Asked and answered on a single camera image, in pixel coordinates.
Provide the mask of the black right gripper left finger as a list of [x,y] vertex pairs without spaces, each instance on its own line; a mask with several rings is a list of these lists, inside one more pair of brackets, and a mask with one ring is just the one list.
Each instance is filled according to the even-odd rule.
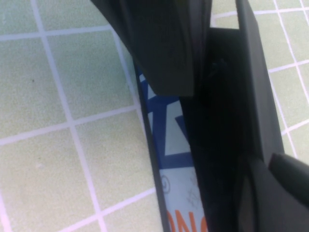
[[307,232],[309,209],[258,159],[243,162],[238,193],[240,232]]

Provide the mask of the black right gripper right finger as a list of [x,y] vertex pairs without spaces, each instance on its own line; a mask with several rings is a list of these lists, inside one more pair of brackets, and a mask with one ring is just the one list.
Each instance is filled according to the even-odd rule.
[[298,201],[309,204],[309,166],[286,154],[273,154],[268,166],[279,183]]

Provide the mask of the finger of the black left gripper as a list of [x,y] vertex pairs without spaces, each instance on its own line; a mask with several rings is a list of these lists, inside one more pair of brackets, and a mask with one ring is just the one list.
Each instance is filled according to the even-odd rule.
[[211,0],[193,1],[193,51],[196,69],[203,71],[207,48],[207,36],[211,21]]
[[186,0],[94,0],[157,95],[192,96]]

